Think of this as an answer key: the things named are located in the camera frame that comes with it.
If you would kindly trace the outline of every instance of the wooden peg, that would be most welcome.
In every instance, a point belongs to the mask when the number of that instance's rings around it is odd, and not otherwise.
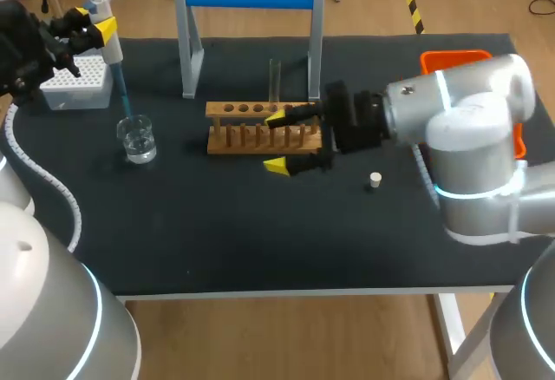
[[[221,124],[219,123],[219,117],[213,117],[212,121],[214,123],[214,135],[219,138]]]
[[[225,145],[228,147],[232,146],[232,125],[227,124],[225,126]]]
[[[244,123],[241,123],[240,133],[241,133],[241,147],[244,147],[246,145],[246,126]]]
[[[274,140],[276,139],[276,129],[270,128],[270,147],[274,147]]]
[[[318,117],[317,115],[315,115],[314,117],[312,117],[312,125],[310,126],[310,133],[316,134],[317,131],[318,131]]]
[[[254,145],[256,147],[260,146],[260,135],[262,134],[262,130],[260,129],[260,124],[257,124],[257,131],[255,134]]]
[[[298,146],[302,147],[304,144],[304,128],[305,125],[301,124],[301,127],[298,130]]]
[[[289,147],[290,139],[291,139],[291,127],[285,126],[284,143],[286,147]]]

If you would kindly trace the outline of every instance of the table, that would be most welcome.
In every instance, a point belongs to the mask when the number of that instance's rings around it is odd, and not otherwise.
[[[271,156],[206,155],[206,101],[264,101],[268,61],[282,62],[282,101],[307,95],[306,39],[205,39],[197,99],[181,99],[174,40],[123,40],[134,110],[148,115],[157,158],[123,159],[115,125],[118,97],[99,111],[19,110],[15,134],[37,163],[80,203],[75,255],[114,294],[126,298],[450,293],[438,297],[454,354],[465,334],[453,292],[507,292],[548,246],[465,246],[443,231],[408,147],[386,144],[336,158],[335,168],[294,179],[268,174]],[[381,90],[419,75],[432,49],[513,52],[507,35],[334,37],[323,41],[322,84]],[[552,123],[540,103],[524,126],[531,165],[553,160]],[[33,195],[36,217],[69,240],[65,200],[0,148]],[[378,191],[362,186],[383,176]]]

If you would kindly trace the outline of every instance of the orange container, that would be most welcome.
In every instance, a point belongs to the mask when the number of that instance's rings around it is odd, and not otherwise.
[[[420,56],[422,74],[427,75],[436,70],[449,69],[454,66],[464,65],[491,58],[492,55],[485,50],[439,50],[424,52]],[[522,124],[513,128],[514,157],[522,159],[526,155],[526,146],[522,141]]]

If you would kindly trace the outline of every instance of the white cable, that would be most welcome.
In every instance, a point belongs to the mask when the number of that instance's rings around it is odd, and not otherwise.
[[[422,157],[420,148],[418,147],[417,144],[411,145],[411,148],[413,149],[413,155],[415,156],[416,166],[418,166],[418,170],[420,171],[422,182],[424,183],[424,186],[428,190],[428,194],[430,195],[430,198],[432,198],[432,201],[435,203],[437,207],[439,207],[440,205],[439,196],[435,191],[434,183],[432,182],[432,178],[430,177],[430,173],[428,172],[428,168],[426,167],[426,162]]]
[[[45,169],[40,167],[36,164],[19,146],[17,143],[16,137],[14,136],[14,119],[16,118],[17,112],[17,105],[11,104],[10,109],[8,109],[8,114],[6,115],[6,120],[4,123],[4,128],[6,131],[6,139],[8,140],[8,144],[10,145],[11,149],[17,155],[17,157],[27,165],[31,170],[35,171],[39,176],[45,179],[48,183],[50,183],[53,187],[55,187],[66,201],[69,203],[69,207],[71,208],[71,212],[73,214],[74,219],[74,227],[73,227],[73,235],[71,237],[71,241],[69,242],[68,251],[73,252],[79,244],[79,238],[81,237],[81,229],[82,229],[82,217],[81,217],[81,209],[79,209],[79,204],[77,204],[77,200],[75,196],[69,191],[69,189],[61,183],[55,176],[47,172]]]

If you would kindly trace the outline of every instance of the pipette tip box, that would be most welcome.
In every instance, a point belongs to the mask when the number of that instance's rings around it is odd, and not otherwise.
[[[114,84],[109,66],[102,56],[78,56],[74,61],[80,77],[67,69],[54,69],[54,77],[41,85],[50,109],[106,108]]]

